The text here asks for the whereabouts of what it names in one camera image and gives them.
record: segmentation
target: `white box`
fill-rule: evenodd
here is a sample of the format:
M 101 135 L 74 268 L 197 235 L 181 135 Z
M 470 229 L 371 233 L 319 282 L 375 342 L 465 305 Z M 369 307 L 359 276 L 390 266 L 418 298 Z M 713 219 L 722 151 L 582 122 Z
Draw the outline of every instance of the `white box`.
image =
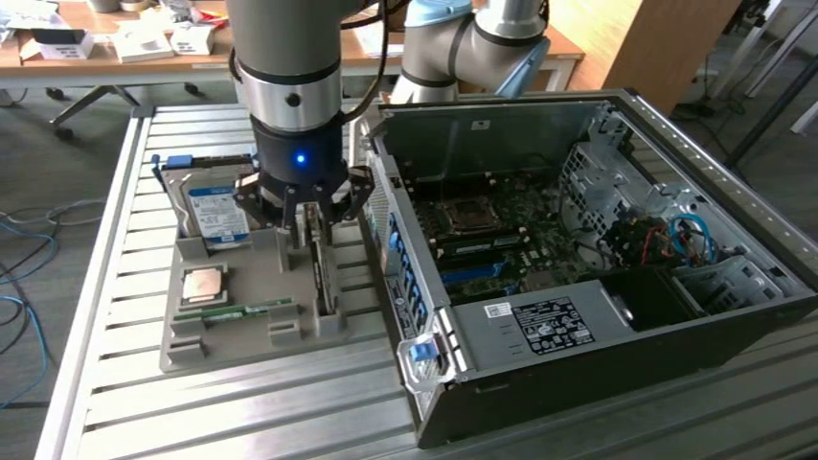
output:
M 173 58 L 174 50 L 161 31 L 143 31 L 126 28 L 111 36 L 121 62 Z
M 214 49 L 214 27 L 179 28 L 170 38 L 170 46 L 181 55 L 210 55 Z
M 55 43 L 54 40 L 50 40 L 48 43 L 38 41 L 38 44 L 40 45 L 43 59 L 88 59 L 94 50 L 94 36 L 88 31 L 84 31 L 79 43 Z

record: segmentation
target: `white label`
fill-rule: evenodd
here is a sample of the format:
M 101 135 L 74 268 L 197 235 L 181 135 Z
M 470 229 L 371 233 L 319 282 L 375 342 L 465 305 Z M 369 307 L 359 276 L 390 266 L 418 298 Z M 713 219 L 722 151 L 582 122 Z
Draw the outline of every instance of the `white label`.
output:
M 213 242 L 245 240 L 251 233 L 247 216 L 233 200 L 231 187 L 207 187 L 189 192 L 202 236 Z
M 491 120 L 475 120 L 471 122 L 473 131 L 485 131 L 491 127 Z
M 227 69 L 227 64 L 221 64 L 221 63 L 191 64 L 191 67 L 195 69 Z
M 512 304 L 504 302 L 502 304 L 487 305 L 483 307 L 486 310 L 486 316 L 497 318 L 499 316 L 508 316 L 512 314 Z

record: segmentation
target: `sticker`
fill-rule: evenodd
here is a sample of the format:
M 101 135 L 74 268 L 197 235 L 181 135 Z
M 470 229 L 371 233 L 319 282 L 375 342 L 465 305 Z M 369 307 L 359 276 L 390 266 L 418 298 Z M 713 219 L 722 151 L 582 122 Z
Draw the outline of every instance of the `sticker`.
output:
M 512 314 L 512 304 L 508 302 L 504 302 L 502 304 L 486 305 L 483 309 L 486 310 L 486 316 L 490 318 L 497 318 Z
M 473 131 L 485 131 L 491 127 L 491 120 L 475 120 L 471 122 Z
M 233 199 L 231 187 L 206 187 L 189 192 L 202 236 L 210 242 L 239 242 L 251 233 L 245 211 Z
M 538 355 L 594 342 L 589 326 L 568 297 L 516 307 L 514 317 L 532 351 Z
M 483 251 L 486 249 L 491 249 L 491 244 L 477 244 L 474 246 L 459 247 L 455 250 L 455 254 L 465 254 L 467 252 Z

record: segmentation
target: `wheel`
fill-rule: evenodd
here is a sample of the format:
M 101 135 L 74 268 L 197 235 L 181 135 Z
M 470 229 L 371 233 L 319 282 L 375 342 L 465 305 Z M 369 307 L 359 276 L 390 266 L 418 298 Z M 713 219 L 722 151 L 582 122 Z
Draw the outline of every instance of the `wheel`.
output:
M 50 96 L 55 101 L 66 100 L 66 93 L 60 88 L 47 88 L 46 95 Z
M 75 132 L 71 131 L 67 127 L 59 127 L 54 130 L 54 135 L 60 139 L 60 141 L 71 141 L 75 139 Z
M 185 90 L 191 93 L 194 96 L 198 96 L 199 94 L 202 94 L 199 92 L 199 87 L 193 84 L 193 83 L 185 83 Z

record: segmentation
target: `hard drive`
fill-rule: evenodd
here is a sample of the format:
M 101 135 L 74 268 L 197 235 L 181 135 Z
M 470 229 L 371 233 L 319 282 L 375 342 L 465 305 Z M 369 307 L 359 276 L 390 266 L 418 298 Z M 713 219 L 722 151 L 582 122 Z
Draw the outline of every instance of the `hard drive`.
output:
M 178 155 L 162 167 L 155 166 L 179 218 L 181 234 L 186 238 L 202 237 L 211 250 L 242 245 L 251 231 L 259 229 L 233 199 L 235 180 L 253 172 L 250 155 L 219 158 Z

